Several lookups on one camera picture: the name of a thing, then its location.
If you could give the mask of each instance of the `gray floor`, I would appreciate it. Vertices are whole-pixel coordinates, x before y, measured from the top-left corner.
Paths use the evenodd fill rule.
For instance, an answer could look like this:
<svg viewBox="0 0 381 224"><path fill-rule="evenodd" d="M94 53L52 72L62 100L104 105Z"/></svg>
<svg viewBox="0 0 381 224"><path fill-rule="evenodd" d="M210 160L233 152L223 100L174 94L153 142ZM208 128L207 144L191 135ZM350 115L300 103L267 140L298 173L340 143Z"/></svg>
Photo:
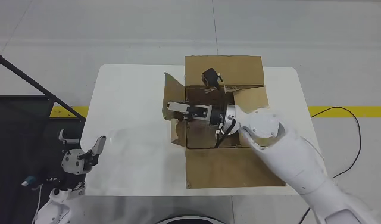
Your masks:
<svg viewBox="0 0 381 224"><path fill-rule="evenodd" d="M103 64L183 64L185 55L260 55L291 66L308 105L380 105L380 0L0 0L0 51L70 105L89 105ZM0 94L38 94L0 67ZM329 175L358 147L350 118L313 120ZM362 118L363 152L337 178L381 210L381 119ZM204 213L226 223L297 223L297 196L83 200L89 223ZM309 214L305 223L314 223Z"/></svg>

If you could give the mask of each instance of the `black wire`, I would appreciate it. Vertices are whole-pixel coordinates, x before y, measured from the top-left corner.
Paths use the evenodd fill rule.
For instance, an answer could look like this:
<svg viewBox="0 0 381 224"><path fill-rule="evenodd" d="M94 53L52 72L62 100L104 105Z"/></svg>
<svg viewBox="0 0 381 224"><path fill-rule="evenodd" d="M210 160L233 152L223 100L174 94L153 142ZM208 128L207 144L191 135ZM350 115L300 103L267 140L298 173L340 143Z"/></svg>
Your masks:
<svg viewBox="0 0 381 224"><path fill-rule="evenodd" d="M352 117L355 119L356 124L357 124L357 129L358 129L358 152L357 152L357 155L356 155L355 160L352 162L352 164L350 165L350 167L347 168L346 170L344 170L343 172L341 172L341 173L339 173L339 174L337 174L337 175L334 175L334 178L337 177L337 176L342 175L343 173L348 172L348 171L353 167L353 165L356 163L356 161L357 161L357 159L358 159L358 156L360 156L360 152L361 152L361 130L360 130L360 124L359 124L359 122L358 122L357 117L355 116L355 114L353 114L353 112L349 111L348 109L346 109L346 108L344 108L344 107L330 107L330 108L327 108L327 109L325 109L325 110L323 110L323 111L321 111L321 112L319 112L319 113L317 113L317 114L311 116L311 118L313 118L313 117L315 117L315 116L317 116L317 115L320 115L321 113L324 113L324 112L326 112L326 111L329 111L329 110L331 110L331 109L336 109L336 108L346 110L347 112L351 113ZM304 221L305 217L306 217L307 214L310 212L310 210L311 210L311 208L308 208L308 209L307 209L307 211L304 213L302 219L299 221L299 224L301 224L301 223Z"/></svg>
<svg viewBox="0 0 381 224"><path fill-rule="evenodd" d="M229 128L227 128L226 132L222 135L221 139L219 139L216 143L216 145L214 146L214 148L218 148L220 146L220 144L224 141L224 139L229 135L229 133L232 131L232 129L234 128L234 126L236 125L236 119L233 118L232 120L232 124L229 126Z"/></svg>

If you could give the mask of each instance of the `cardboard box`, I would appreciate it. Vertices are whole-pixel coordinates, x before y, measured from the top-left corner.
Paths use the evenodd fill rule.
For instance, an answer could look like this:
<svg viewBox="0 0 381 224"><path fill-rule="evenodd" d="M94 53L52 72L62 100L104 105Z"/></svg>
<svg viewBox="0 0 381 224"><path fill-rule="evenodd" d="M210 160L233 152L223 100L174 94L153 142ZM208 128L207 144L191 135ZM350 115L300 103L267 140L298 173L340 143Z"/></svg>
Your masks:
<svg viewBox="0 0 381 224"><path fill-rule="evenodd" d="M231 104L239 105L246 113L268 106L262 61L258 56L185 57L185 86L165 74L163 117L171 121L172 142L186 149L187 188L285 186L284 181L240 141L238 134L229 136L219 148L214 148L216 127L198 120L179 122L168 110L169 101L221 104L218 90L205 94L201 74L209 68L222 75Z"/></svg>

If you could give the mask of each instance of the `table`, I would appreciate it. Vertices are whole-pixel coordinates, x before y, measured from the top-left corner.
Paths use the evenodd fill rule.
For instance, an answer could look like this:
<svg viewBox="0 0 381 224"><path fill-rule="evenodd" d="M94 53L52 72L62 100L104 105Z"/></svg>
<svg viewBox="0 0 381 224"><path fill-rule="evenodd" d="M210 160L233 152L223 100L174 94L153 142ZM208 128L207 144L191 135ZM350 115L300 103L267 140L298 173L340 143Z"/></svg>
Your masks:
<svg viewBox="0 0 381 224"><path fill-rule="evenodd" d="M185 149L170 140L161 107L164 72L184 84L184 66L103 65L99 69L81 146L107 136L99 164L86 175L86 195L183 196L296 194L289 186L186 189ZM319 152L296 70L265 67L270 107ZM317 154L321 167L323 160Z"/></svg>

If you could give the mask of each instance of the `yellow floor line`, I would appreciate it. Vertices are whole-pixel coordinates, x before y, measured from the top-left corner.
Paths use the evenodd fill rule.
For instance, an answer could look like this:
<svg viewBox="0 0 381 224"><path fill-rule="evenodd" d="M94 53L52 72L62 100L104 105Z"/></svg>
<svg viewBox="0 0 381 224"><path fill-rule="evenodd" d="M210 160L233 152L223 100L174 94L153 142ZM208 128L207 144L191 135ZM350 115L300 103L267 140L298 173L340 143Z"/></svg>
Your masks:
<svg viewBox="0 0 381 224"><path fill-rule="evenodd" d="M79 114L86 117L88 115L89 107L73 107ZM311 106L308 107L311 116L329 108L326 106ZM348 110L353 112L357 117L381 117L381 107L356 107L346 106ZM75 117L63 107L53 107L51 117ZM343 109L331 109L318 117L351 117L351 114Z"/></svg>

